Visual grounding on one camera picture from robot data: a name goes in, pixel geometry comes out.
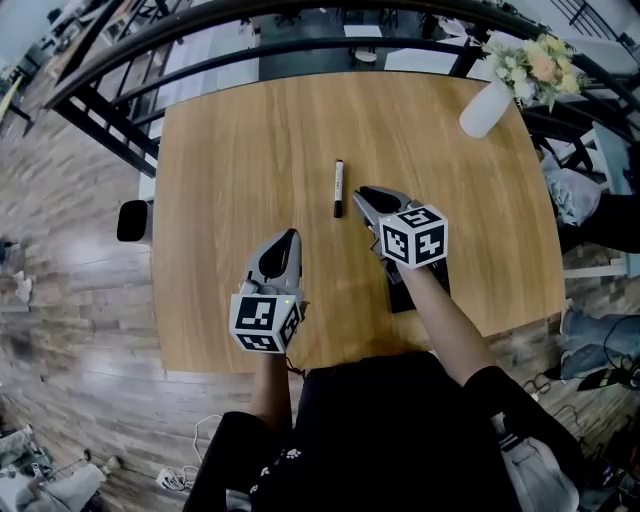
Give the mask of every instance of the black pants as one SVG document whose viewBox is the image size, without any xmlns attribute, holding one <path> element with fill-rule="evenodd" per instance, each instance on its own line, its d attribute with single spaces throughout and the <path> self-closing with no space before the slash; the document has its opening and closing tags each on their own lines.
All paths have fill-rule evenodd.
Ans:
<svg viewBox="0 0 640 512">
<path fill-rule="evenodd" d="M 600 204 L 582 226 L 558 228 L 562 254 L 583 242 L 622 252 L 640 253 L 640 198 L 603 195 Z"/>
</svg>

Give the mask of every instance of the forearm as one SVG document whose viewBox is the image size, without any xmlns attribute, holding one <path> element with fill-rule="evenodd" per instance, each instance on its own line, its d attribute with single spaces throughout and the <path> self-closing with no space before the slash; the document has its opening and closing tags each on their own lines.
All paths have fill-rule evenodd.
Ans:
<svg viewBox="0 0 640 512">
<path fill-rule="evenodd" d="M 262 419 L 276 436 L 291 430 L 289 375 L 284 355 L 265 354 L 260 357 L 249 413 Z"/>
<path fill-rule="evenodd" d="M 496 364 L 480 332 L 426 267 L 398 265 L 429 335 L 431 346 L 449 376 L 464 385 L 478 370 Z"/>
</svg>

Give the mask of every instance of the wooden floor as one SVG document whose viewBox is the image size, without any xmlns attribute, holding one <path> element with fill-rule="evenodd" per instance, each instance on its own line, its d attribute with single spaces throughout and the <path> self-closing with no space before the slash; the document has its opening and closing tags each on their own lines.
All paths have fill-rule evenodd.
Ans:
<svg viewBox="0 0 640 512">
<path fill-rule="evenodd" d="M 49 87 L 29 90 L 35 116 Z M 37 441 L 63 467 L 90 448 L 115 454 L 124 471 L 104 486 L 112 511 L 179 510 L 184 496 L 161 490 L 163 467 L 197 463 L 194 424 L 214 413 L 242 409 L 249 375 L 165 371 L 156 333 L 149 248 L 116 241 L 120 205 L 137 196 L 137 173 L 55 113 L 40 113 L 21 138 L 17 120 L 0 141 L 0 226 L 27 246 L 27 274 L 36 276 L 32 312 L 0 315 L 0 380 L 5 420 L 31 422 Z M 595 247 L 571 255 L 598 259 Z M 638 312 L 640 283 L 591 279 L 569 284 L 589 312 Z M 520 383 L 557 362 L 558 318 L 492 339 L 501 363 Z M 638 395 L 621 387 L 584 393 L 555 384 L 541 403 L 585 450 L 611 435 L 635 412 Z M 294 406 L 301 381 L 292 378 Z M 206 448 L 217 420 L 201 428 Z"/>
</svg>

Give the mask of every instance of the black shirt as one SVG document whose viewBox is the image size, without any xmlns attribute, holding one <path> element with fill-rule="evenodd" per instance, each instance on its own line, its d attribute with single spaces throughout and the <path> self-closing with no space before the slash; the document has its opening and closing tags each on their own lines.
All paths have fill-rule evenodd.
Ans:
<svg viewBox="0 0 640 512">
<path fill-rule="evenodd" d="M 497 367 L 456 384 L 428 353 L 313 370 L 296 426 L 278 445 L 245 413 L 224 415 L 185 505 L 252 510 L 519 510 L 491 418 L 553 451 L 579 491 L 577 442 Z"/>
</svg>

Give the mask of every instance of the black marker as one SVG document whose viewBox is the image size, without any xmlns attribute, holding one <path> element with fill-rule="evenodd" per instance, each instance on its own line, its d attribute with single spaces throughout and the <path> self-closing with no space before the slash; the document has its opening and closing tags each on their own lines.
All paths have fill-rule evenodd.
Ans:
<svg viewBox="0 0 640 512">
<path fill-rule="evenodd" d="M 342 217 L 342 180 L 344 179 L 344 162 L 336 160 L 336 196 L 333 204 L 333 216 Z"/>
</svg>

